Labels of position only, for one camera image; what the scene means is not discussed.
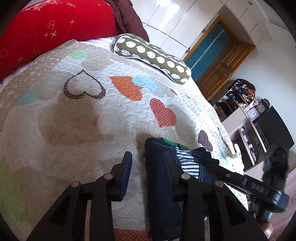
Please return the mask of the right bare hand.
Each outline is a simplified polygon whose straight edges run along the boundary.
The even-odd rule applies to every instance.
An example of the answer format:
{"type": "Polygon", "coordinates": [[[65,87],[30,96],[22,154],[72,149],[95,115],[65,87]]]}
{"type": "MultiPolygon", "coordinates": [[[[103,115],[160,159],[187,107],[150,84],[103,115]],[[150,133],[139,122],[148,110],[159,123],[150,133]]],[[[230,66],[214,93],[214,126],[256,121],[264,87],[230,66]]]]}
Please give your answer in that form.
{"type": "Polygon", "coordinates": [[[270,221],[263,220],[260,224],[261,230],[264,232],[265,236],[270,239],[273,233],[273,225],[270,221]]]}

